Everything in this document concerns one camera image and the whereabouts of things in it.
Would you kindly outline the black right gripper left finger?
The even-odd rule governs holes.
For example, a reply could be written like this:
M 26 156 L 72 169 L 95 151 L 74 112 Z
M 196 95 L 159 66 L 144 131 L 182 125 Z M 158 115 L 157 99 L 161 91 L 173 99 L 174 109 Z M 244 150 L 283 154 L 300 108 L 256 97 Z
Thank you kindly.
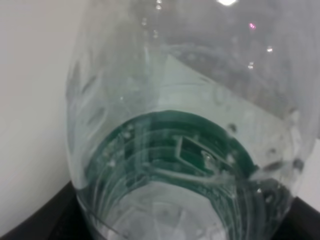
M 71 182 L 2 240 L 91 240 Z

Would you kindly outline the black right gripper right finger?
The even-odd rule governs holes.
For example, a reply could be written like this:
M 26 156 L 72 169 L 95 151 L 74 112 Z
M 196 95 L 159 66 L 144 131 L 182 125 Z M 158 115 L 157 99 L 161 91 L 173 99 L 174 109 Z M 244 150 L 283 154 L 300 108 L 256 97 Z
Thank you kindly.
M 320 240 L 320 213 L 300 198 L 277 230 L 278 240 Z

